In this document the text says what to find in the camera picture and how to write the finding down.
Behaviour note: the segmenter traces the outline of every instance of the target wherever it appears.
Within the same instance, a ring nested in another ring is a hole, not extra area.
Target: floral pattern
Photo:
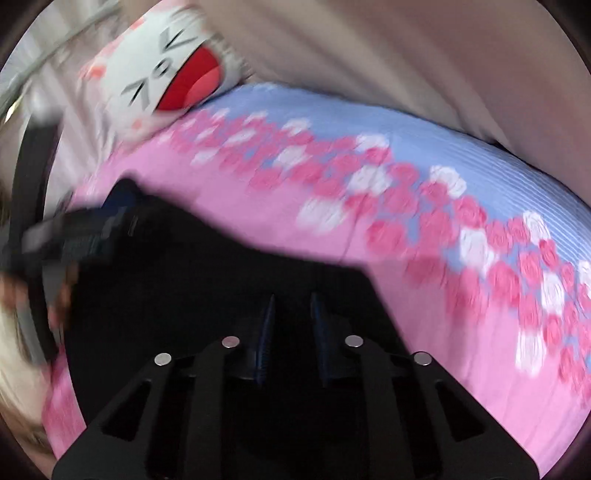
[[[231,118],[203,109],[160,135],[191,164],[217,164],[253,193],[280,185],[309,198],[295,224],[326,235],[344,222],[366,222],[370,255],[402,262],[412,288],[444,292],[450,322],[476,328],[491,307],[510,312],[518,335],[515,367],[536,377],[547,357],[573,394],[591,401],[591,260],[563,261],[544,218],[535,211],[493,218],[461,172],[433,165],[420,172],[395,158],[388,136],[316,138],[311,120],[282,124],[268,112]]]

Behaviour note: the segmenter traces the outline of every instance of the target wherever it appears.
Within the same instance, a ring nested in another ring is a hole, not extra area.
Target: white flower print
[[[254,113],[251,113],[250,115],[248,115],[246,117],[246,120],[244,120],[243,124],[244,125],[247,125],[250,122],[254,122],[256,120],[264,120],[265,118],[267,118],[267,112],[266,111],[262,110],[260,112],[254,112]]]
[[[579,262],[579,283],[591,288],[591,262],[589,260]]]
[[[308,160],[308,157],[305,145],[292,145],[290,147],[285,147],[283,151],[277,155],[277,158],[273,163],[283,168],[291,168],[295,167],[297,164],[305,162]]]
[[[434,165],[429,169],[429,180],[438,181],[447,186],[447,194],[452,199],[457,199],[466,191],[466,181],[452,167]]]
[[[483,276],[496,261],[496,253],[486,240],[483,229],[463,228],[460,232],[460,259],[465,266],[478,270]]]
[[[520,330],[517,334],[515,366],[530,377],[537,377],[546,358],[546,345],[541,332]]]
[[[181,125],[181,130],[189,130],[193,125],[195,125],[195,119],[187,120],[185,123]]]
[[[384,167],[364,165],[349,180],[348,189],[354,193],[371,193],[374,196],[383,194],[392,184],[392,177]]]
[[[388,148],[390,142],[381,134],[361,134],[357,136],[357,150],[364,152],[370,148]]]
[[[212,133],[214,133],[216,131],[216,128],[217,127],[206,128],[197,137],[195,137],[195,140],[203,140],[204,138],[209,137]]]
[[[537,212],[524,212],[523,222],[530,231],[530,240],[534,245],[539,245],[540,240],[550,240],[550,231],[544,223],[544,219]]]
[[[164,144],[164,143],[170,142],[172,137],[173,137],[173,133],[171,131],[162,132],[160,134],[160,136],[158,137],[158,143]]]
[[[560,277],[552,272],[544,272],[541,291],[542,308],[547,313],[562,315],[564,295],[564,287]]]
[[[219,148],[204,148],[199,150],[191,161],[191,165],[205,165],[210,162],[219,152]]]
[[[221,122],[222,120],[224,120],[226,118],[226,115],[228,115],[229,113],[230,113],[229,108],[222,108],[212,115],[212,121],[213,122]]]
[[[281,128],[283,131],[287,131],[287,134],[290,137],[297,135],[299,133],[305,132],[310,128],[310,121],[307,118],[293,118],[289,120],[283,127]]]
[[[315,233],[328,233],[338,227],[346,216],[342,201],[311,198],[302,205],[296,224]]]
[[[226,145],[227,147],[239,145],[241,143],[248,142],[255,135],[256,130],[254,130],[253,128],[245,128],[244,130],[241,130],[237,134],[233,134],[230,138],[228,138],[224,142],[224,145]]]

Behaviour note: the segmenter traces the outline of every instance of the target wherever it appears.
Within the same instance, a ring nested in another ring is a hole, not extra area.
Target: pink fabric
[[[246,243],[364,266],[409,348],[431,352],[547,472],[591,407],[581,360],[591,330],[577,321],[591,300],[543,220],[534,212],[490,219],[453,169],[434,167],[415,188],[420,172],[389,148],[297,129],[193,112],[130,155],[113,156],[76,201],[101,202],[132,176]],[[187,132],[196,140],[187,142]],[[534,235],[541,240],[520,251],[516,269],[509,251]],[[559,302],[560,313],[548,314]],[[580,352],[563,343],[575,331]],[[65,363],[60,357],[44,415],[57,456],[83,429]]]
[[[63,350],[53,365],[51,394],[43,409],[43,425],[56,458],[60,458],[86,428]]]

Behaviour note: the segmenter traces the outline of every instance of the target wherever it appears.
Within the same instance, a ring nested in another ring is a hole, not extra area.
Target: metal screw
[[[226,348],[236,348],[240,345],[240,339],[234,336],[226,337],[222,340],[222,345]]]
[[[347,346],[358,348],[363,345],[363,339],[359,335],[349,335],[345,339]]]
[[[427,352],[417,352],[414,354],[414,362],[426,367],[433,361],[433,357]]]
[[[170,353],[159,353],[154,357],[154,363],[159,367],[163,367],[164,365],[168,365],[172,359],[173,357],[170,356]]]

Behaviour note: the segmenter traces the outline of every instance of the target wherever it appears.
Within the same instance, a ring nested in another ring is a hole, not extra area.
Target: plush cat
[[[243,61],[186,1],[163,0],[83,69],[120,139],[141,141],[233,88]]]

